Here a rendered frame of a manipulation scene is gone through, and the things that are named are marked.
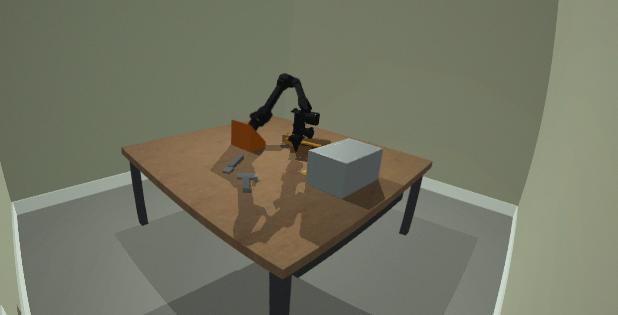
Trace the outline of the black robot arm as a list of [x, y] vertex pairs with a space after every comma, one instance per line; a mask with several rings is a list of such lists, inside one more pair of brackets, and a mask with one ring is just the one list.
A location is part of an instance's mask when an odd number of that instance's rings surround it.
[[[251, 120], [248, 124], [251, 125], [256, 131], [258, 127], [260, 126], [262, 127], [264, 124], [266, 124], [271, 119], [271, 116], [273, 114], [272, 109], [274, 108], [275, 104], [279, 100], [283, 91], [287, 89], [288, 87], [290, 88], [295, 87], [295, 90], [298, 96], [298, 105], [301, 109], [301, 110], [298, 110], [297, 108], [294, 108], [291, 111], [294, 113], [294, 122], [306, 123], [306, 124], [317, 126], [319, 124], [320, 114], [318, 112], [311, 112], [312, 106], [310, 102], [308, 101], [308, 99], [305, 97], [300, 80], [292, 77], [291, 75], [287, 73], [282, 73], [279, 76], [277, 80], [277, 86], [273, 90], [269, 99], [267, 100], [264, 106], [260, 107], [256, 112], [250, 115]], [[311, 139], [314, 135], [313, 127], [310, 127], [309, 129], [305, 128], [305, 126], [304, 126], [304, 129], [302, 127], [300, 136], [303, 136], [303, 135]]]

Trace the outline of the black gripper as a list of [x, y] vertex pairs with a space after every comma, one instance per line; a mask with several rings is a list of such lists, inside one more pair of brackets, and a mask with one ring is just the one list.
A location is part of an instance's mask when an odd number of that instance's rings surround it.
[[302, 139], [305, 138], [305, 136], [300, 136], [301, 133], [301, 128], [303, 127], [304, 129], [305, 123], [293, 123], [293, 131], [292, 131], [292, 135], [290, 135], [288, 137], [288, 141], [292, 142], [292, 145], [294, 147], [295, 152], [297, 152], [299, 145], [302, 142]]

